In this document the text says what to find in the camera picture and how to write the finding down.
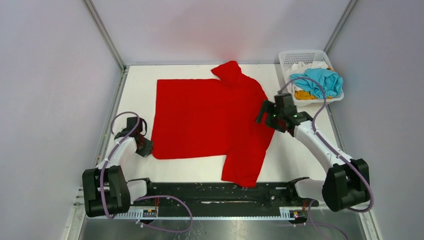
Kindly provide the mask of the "aluminium frame rail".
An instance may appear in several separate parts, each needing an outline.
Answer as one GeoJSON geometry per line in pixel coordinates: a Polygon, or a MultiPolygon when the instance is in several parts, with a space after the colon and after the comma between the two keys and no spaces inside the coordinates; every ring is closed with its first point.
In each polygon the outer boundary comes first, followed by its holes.
{"type": "Polygon", "coordinates": [[[231,183],[154,183],[112,220],[88,217],[78,192],[66,240],[380,240],[372,211],[331,211],[290,200],[284,182],[242,188],[231,183]]]}

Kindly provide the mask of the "light blue t-shirt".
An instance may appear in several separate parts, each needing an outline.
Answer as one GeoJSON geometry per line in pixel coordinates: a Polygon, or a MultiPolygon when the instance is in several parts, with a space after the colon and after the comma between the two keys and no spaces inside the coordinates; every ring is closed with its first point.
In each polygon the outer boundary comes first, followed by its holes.
{"type": "Polygon", "coordinates": [[[330,69],[310,68],[303,74],[292,74],[290,80],[318,99],[335,98],[343,92],[343,78],[330,69]]]}

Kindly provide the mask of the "yellow t-shirt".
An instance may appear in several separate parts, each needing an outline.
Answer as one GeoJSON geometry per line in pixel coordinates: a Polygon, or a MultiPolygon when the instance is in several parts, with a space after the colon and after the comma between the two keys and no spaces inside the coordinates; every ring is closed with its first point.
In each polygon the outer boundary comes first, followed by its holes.
{"type": "Polygon", "coordinates": [[[309,92],[304,90],[296,90],[294,92],[294,97],[300,101],[308,101],[308,100],[322,101],[321,98],[317,98],[315,95],[311,95],[309,92]]]}

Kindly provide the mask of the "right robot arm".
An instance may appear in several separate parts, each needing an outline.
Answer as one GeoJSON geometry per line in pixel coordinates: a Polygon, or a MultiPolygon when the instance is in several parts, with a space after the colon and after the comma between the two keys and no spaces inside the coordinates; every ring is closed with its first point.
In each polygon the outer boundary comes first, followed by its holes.
{"type": "Polygon", "coordinates": [[[325,202],[333,212],[353,211],[355,206],[366,202],[369,205],[364,210],[372,208],[374,195],[366,161],[354,159],[329,143],[317,128],[315,117],[298,111],[290,93],[275,95],[273,102],[264,100],[256,122],[281,133],[288,132],[312,153],[325,171],[324,180],[300,177],[289,181],[286,198],[291,205],[299,206],[311,199],[325,202]]]}

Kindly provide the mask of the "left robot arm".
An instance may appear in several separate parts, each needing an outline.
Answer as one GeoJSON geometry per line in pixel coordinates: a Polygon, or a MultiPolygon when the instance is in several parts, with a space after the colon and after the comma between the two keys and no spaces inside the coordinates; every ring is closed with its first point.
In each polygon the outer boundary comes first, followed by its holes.
{"type": "Polygon", "coordinates": [[[126,118],[126,127],[114,135],[114,145],[106,157],[94,168],[82,173],[82,188],[85,213],[88,217],[113,219],[127,213],[131,203],[137,199],[148,206],[155,200],[155,192],[142,180],[142,187],[129,187],[122,166],[131,157],[148,157],[153,151],[153,142],[145,137],[147,122],[135,112],[126,118]]]}

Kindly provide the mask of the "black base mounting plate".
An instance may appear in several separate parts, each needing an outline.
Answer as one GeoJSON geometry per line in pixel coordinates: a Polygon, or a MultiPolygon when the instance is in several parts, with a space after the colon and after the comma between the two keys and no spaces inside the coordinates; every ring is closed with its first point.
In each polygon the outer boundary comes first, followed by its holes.
{"type": "Polygon", "coordinates": [[[291,212],[305,215],[310,198],[300,198],[288,182],[260,182],[256,187],[241,187],[223,182],[149,182],[147,196],[154,199],[138,200],[135,207],[152,207],[160,218],[188,217],[191,210],[196,219],[241,218],[288,219],[291,212]]]}

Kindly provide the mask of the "white t-shirt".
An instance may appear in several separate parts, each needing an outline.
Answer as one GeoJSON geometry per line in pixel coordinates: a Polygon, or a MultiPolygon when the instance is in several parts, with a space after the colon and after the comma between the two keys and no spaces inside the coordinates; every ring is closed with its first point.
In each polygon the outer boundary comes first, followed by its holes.
{"type": "MultiPolygon", "coordinates": [[[[288,69],[283,70],[283,73],[286,76],[287,80],[290,80],[292,74],[304,74],[307,69],[328,69],[329,65],[325,61],[313,61],[312,63],[304,63],[300,61],[299,63],[294,63],[288,67],[288,69]]],[[[288,90],[290,93],[305,91],[308,92],[309,89],[305,90],[294,83],[292,83],[288,90]]]]}

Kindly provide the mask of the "red t-shirt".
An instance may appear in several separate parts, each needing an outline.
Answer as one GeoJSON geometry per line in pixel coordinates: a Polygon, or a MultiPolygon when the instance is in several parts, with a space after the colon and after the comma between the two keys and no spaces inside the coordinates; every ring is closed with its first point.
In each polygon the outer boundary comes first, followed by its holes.
{"type": "Polygon", "coordinates": [[[257,184],[273,129],[257,123],[267,96],[234,60],[214,78],[159,79],[151,140],[158,160],[225,156],[221,179],[257,184]]]}

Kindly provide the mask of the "aluminium corner post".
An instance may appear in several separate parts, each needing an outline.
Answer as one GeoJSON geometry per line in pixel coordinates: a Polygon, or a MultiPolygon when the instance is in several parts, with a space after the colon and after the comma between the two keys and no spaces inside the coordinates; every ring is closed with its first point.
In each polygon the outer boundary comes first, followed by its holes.
{"type": "Polygon", "coordinates": [[[335,43],[335,41],[338,38],[339,33],[341,32],[341,30],[343,29],[344,25],[346,24],[349,16],[351,15],[351,13],[353,12],[355,6],[357,5],[358,0],[349,0],[345,9],[343,10],[343,13],[341,15],[341,17],[339,18],[334,30],[332,31],[323,51],[328,54],[333,46],[333,44],[335,43]]]}
{"type": "Polygon", "coordinates": [[[121,71],[126,70],[126,64],[124,63],[124,60],[122,59],[118,49],[116,48],[104,22],[102,21],[102,18],[100,14],[98,13],[96,6],[94,5],[94,2],[92,0],[82,0],[83,4],[85,5],[88,14],[92,18],[97,30],[100,33],[100,36],[102,37],[106,47],[108,48],[113,60],[117,64],[118,68],[121,71]]]}

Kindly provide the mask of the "left aluminium corner post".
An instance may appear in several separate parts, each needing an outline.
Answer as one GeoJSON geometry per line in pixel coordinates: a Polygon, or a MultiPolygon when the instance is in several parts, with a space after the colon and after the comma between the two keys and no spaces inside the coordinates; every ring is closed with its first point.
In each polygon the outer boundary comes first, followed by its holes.
{"type": "Polygon", "coordinates": [[[121,71],[126,70],[126,64],[124,63],[124,60],[122,59],[118,49],[116,48],[104,22],[102,21],[102,18],[100,14],[98,13],[96,6],[94,5],[94,2],[92,0],[82,0],[83,4],[85,5],[88,14],[92,18],[97,30],[100,33],[100,36],[102,37],[106,47],[108,48],[113,60],[117,64],[118,68],[121,71]]]}

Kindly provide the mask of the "right aluminium corner post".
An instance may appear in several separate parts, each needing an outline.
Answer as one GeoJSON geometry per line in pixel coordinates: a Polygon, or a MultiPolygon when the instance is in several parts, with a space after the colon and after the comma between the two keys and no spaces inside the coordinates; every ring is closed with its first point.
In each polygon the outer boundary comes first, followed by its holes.
{"type": "Polygon", "coordinates": [[[343,13],[341,15],[341,17],[339,18],[334,30],[332,31],[323,51],[328,54],[333,46],[333,44],[335,43],[335,41],[338,38],[339,33],[341,32],[341,30],[343,29],[344,25],[346,24],[349,16],[351,15],[351,13],[353,12],[355,6],[357,5],[358,0],[349,0],[345,9],[343,10],[343,13]]]}

